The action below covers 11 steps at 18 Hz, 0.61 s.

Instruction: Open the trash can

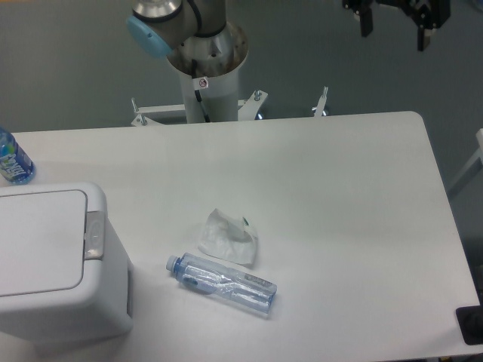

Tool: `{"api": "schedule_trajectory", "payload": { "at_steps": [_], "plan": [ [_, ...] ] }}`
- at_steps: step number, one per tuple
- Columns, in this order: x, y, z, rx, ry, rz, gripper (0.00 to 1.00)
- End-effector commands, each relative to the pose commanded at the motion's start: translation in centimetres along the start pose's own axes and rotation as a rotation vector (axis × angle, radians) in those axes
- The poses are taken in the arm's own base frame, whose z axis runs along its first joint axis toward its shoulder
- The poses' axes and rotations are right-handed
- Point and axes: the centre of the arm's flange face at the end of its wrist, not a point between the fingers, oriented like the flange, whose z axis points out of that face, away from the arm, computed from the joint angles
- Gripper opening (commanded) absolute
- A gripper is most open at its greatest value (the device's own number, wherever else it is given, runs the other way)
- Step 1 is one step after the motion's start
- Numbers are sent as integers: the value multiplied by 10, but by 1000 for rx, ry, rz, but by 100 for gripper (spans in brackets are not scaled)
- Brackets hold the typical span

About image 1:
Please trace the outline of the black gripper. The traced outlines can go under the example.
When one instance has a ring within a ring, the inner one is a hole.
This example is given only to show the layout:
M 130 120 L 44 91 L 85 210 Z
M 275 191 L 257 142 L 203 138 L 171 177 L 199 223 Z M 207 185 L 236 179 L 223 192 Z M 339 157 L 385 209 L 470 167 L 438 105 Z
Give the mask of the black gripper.
M 360 25 L 362 37 L 368 37 L 373 31 L 373 14 L 371 5 L 373 1 L 343 0 L 342 6 L 351 10 Z M 434 28 L 441 28 L 451 16 L 451 2 L 444 0 L 409 1 L 409 0 L 382 0 L 377 4 L 402 11 L 418 27 L 417 50 L 424 52 L 431 43 Z

